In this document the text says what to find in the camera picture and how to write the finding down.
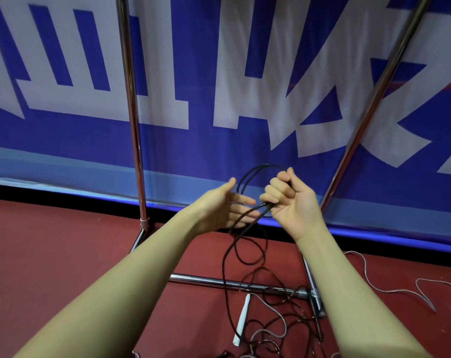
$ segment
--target gray cord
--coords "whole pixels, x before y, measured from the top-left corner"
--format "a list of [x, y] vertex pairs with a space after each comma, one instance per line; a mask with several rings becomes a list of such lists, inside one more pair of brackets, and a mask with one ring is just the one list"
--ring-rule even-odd
[[350, 254], [350, 253], [358, 254], [358, 255], [360, 255], [361, 258], [363, 259], [363, 261], [364, 261], [364, 263], [365, 263], [365, 266], [364, 266], [365, 279], [366, 279], [366, 281], [369, 283], [369, 285], [370, 285], [373, 289], [375, 289], [375, 290], [377, 290], [377, 291], [379, 291], [379, 292], [382, 292], [382, 293], [411, 293], [411, 294], [417, 295], [417, 296], [419, 296], [421, 299], [423, 299], [423, 300], [429, 305], [429, 307], [430, 307], [434, 312], [436, 312], [435, 306], [433, 305], [433, 303], [431, 302], [431, 300], [429, 300], [429, 298], [425, 295], [425, 293], [423, 293], [423, 291], [419, 288], [418, 282], [419, 282], [419, 281], [430, 281], [430, 282], [432, 282], [432, 283], [443, 283], [443, 284], [447, 284], [447, 285], [450, 285], [450, 286], [451, 286], [451, 283], [448, 283], [447, 281], [418, 278], [418, 279], [416, 279], [416, 280], [414, 281], [414, 284], [416, 285], [416, 288], [419, 290], [420, 294], [418, 294], [417, 292], [411, 291], [411, 290], [407, 290], [407, 289], [395, 289], [395, 290], [382, 290], [382, 289], [378, 289], [376, 286], [374, 286], [374, 285], [370, 282], [370, 279], [368, 279], [368, 275], [367, 275], [367, 273], [366, 273], [366, 259], [365, 259], [365, 257], [364, 257], [362, 254], [360, 254], [360, 253], [358, 253], [358, 252], [356, 252], [356, 251], [347, 251], [346, 253], [343, 253], [343, 254], [346, 255], [346, 254]]
[[[283, 337], [285, 337], [285, 336], [287, 335], [287, 322], [285, 321], [285, 319], [284, 319], [284, 317], [282, 316], [282, 314], [280, 314], [275, 308], [273, 308], [273, 307], [271, 307], [269, 304], [267, 304], [267, 303], [266, 303], [260, 296], [258, 296], [257, 294], [255, 294], [255, 293], [249, 293], [249, 294], [250, 294], [250, 295], [255, 295], [255, 296], [258, 298], [258, 300], [260, 300], [262, 303], [264, 303], [264, 305], [265, 305], [267, 308], [269, 308], [270, 310], [272, 310], [272, 311], [274, 311], [275, 313], [277, 313], [277, 315], [280, 317], [280, 319], [282, 319], [282, 321], [284, 322], [284, 332], [283, 332], [281, 335], [275, 334], [275, 333], [271, 332], [271, 331], [268, 330], [268, 329], [259, 329], [259, 330], [255, 331], [255, 333], [253, 333], [252, 337], [250, 338], [250, 341], [252, 342], [252, 341], [254, 340], [254, 337], [255, 337], [258, 333], [260, 333], [260, 332], [266, 332], [266, 333], [268, 333], [268, 334], [270, 334], [271, 336], [276, 337], [276, 338], [283, 338]], [[239, 358], [257, 358], [257, 357], [254, 355], [254, 349], [252, 348], [252, 344], [250, 345], [250, 353], [251, 353], [251, 354], [246, 354], [246, 355], [244, 355], [244, 356], [240, 356]]]

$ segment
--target person's right arm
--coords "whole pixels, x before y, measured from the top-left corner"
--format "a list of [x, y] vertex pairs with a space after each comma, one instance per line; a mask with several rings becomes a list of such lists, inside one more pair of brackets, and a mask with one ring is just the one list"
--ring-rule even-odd
[[343, 255], [315, 193], [292, 168], [273, 178], [260, 199], [276, 204], [272, 215], [306, 258], [342, 357], [429, 357]]

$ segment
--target person's right hand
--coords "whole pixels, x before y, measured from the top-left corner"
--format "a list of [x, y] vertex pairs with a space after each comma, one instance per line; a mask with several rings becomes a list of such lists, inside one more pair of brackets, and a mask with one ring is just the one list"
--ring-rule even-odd
[[327, 230], [315, 192], [295, 175], [292, 167], [270, 180], [260, 200], [276, 204], [270, 210], [272, 216], [295, 241]]

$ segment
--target person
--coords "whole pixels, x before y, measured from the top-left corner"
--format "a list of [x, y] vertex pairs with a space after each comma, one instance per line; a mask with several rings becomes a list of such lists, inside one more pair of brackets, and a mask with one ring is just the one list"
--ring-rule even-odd
[[[256, 202], [232, 192], [235, 179], [178, 212], [47, 323], [15, 358], [129, 357], [189, 243], [226, 228]], [[317, 198], [292, 168], [260, 196], [314, 273], [342, 357], [428, 357], [349, 263], [329, 233]], [[258, 216], [251, 212], [237, 228]]]

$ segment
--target metal frame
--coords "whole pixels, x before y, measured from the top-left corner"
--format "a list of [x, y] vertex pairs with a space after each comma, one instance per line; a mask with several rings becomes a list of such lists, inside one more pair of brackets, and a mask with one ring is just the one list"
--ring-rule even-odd
[[[372, 117], [374, 116], [380, 101], [386, 92], [396, 69], [405, 53], [408, 45], [416, 32], [421, 19], [425, 11], [427, 10], [431, 0], [420, 0], [418, 4], [415, 6], [413, 11], [411, 12], [408, 20], [406, 21], [403, 29], [396, 41], [393, 50], [390, 53], [390, 57], [388, 60], [388, 64], [381, 77], [378, 79], [378, 83], [372, 90], [369, 102], [367, 102], [362, 117], [360, 119], [359, 124], [350, 141], [348, 142], [345, 153], [340, 161], [340, 164], [330, 182], [330, 185], [327, 188], [325, 195], [323, 196], [320, 209], [322, 213], [325, 212], [328, 204], [330, 203], [333, 194], [336, 191], [336, 188], [341, 181], [343, 174], [348, 167], [355, 151], [360, 144], [360, 141], [371, 122]], [[146, 215], [146, 193], [144, 189], [144, 174], [142, 168], [142, 159], [141, 159], [141, 142], [139, 135], [139, 116], [138, 116], [138, 104], [136, 97], [136, 85], [134, 81], [134, 69], [133, 69], [133, 50], [131, 45], [131, 34], [130, 34], [130, 23], [129, 23], [129, 4], [128, 0], [116, 0], [116, 6], [118, 11], [118, 23], [120, 28], [120, 39], [121, 39], [121, 51], [122, 51], [122, 59], [123, 59], [123, 67], [124, 67], [124, 78], [126, 84], [126, 94], [128, 99], [128, 112], [129, 119], [131, 124], [131, 132], [133, 138], [133, 149], [134, 149], [134, 161], [135, 161], [135, 170], [136, 170], [136, 180], [138, 185], [138, 197], [139, 197], [139, 210], [140, 210], [140, 222], [141, 222], [141, 231], [136, 238], [131, 251], [133, 251], [138, 245], [140, 245], [145, 239], [148, 237], [149, 233], [149, 222]], [[310, 294], [304, 291], [295, 291], [294, 289], [283, 289], [276, 286], [267, 286], [267, 285], [259, 285], [259, 284], [246, 284], [235, 281], [226, 281], [225, 285], [228, 288], [238, 289], [238, 290], [246, 290], [246, 291], [259, 291], [263, 292], [264, 290], [270, 294], [287, 294], [302, 298], [308, 299], [311, 298], [312, 309], [314, 311], [314, 315], [324, 316], [324, 308], [320, 299], [319, 291], [315, 285], [313, 280], [312, 273], [308, 267], [307, 261], [305, 258], [303, 259], [305, 270], [307, 273], [307, 277], [309, 279], [311, 290]], [[170, 281], [177, 283], [190, 283], [196, 285], [203, 286], [212, 286], [212, 287], [223, 287], [224, 283], [220, 279], [213, 279], [201, 276], [193, 276], [193, 275], [183, 275], [183, 274], [172, 274], [170, 277]], [[318, 334], [321, 335], [321, 329], [319, 326], [318, 318], [316, 318]]]

